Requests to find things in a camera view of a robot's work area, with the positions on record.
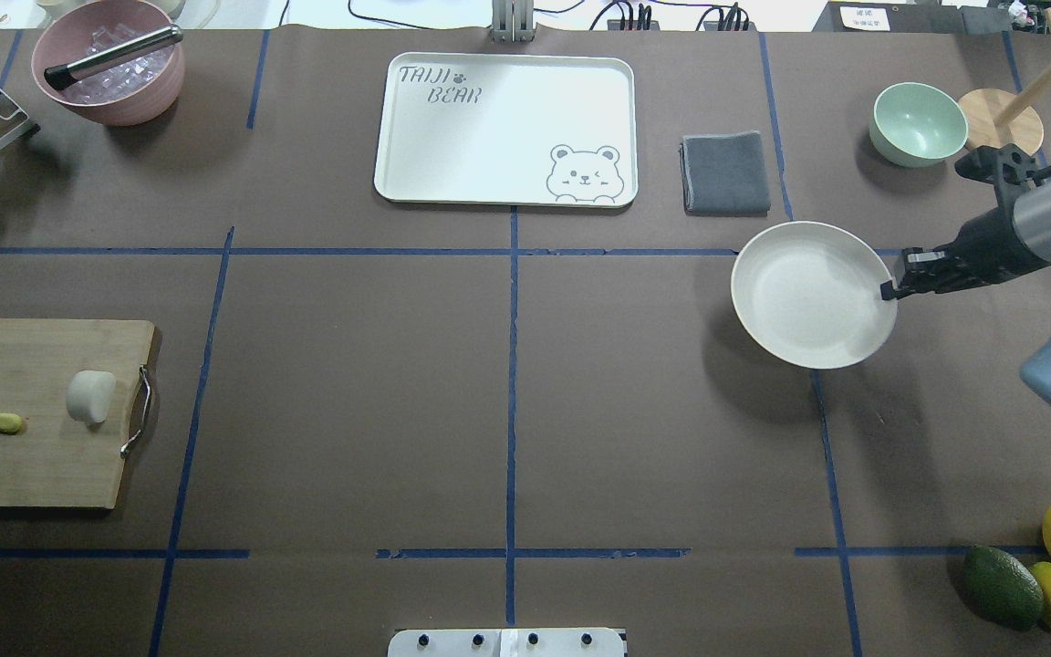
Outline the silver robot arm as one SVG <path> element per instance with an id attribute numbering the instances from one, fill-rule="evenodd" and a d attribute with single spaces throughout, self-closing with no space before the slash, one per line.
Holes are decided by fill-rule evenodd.
<path id="1" fill-rule="evenodd" d="M 989 184 L 995 208 L 966 222 L 951 242 L 902 249 L 881 297 L 951 294 L 1051 266 L 1051 163 L 1042 165 L 1014 145 L 981 146 L 954 168 L 964 179 Z M 1051 406 L 1051 338 L 1022 363 L 1019 378 Z"/>

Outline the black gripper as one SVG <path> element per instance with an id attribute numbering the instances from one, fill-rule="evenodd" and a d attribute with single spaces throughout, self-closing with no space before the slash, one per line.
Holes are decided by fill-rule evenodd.
<path id="1" fill-rule="evenodd" d="M 954 168 L 963 178 L 991 184 L 996 207 L 966 222 L 946 245 L 902 249 L 894 280 L 880 284 L 884 302 L 996 286 L 1040 269 L 1040 256 L 1016 233 L 1014 213 L 1016 201 L 1029 192 L 1027 182 L 1037 170 L 1033 155 L 1014 145 L 981 146 L 963 155 Z"/>

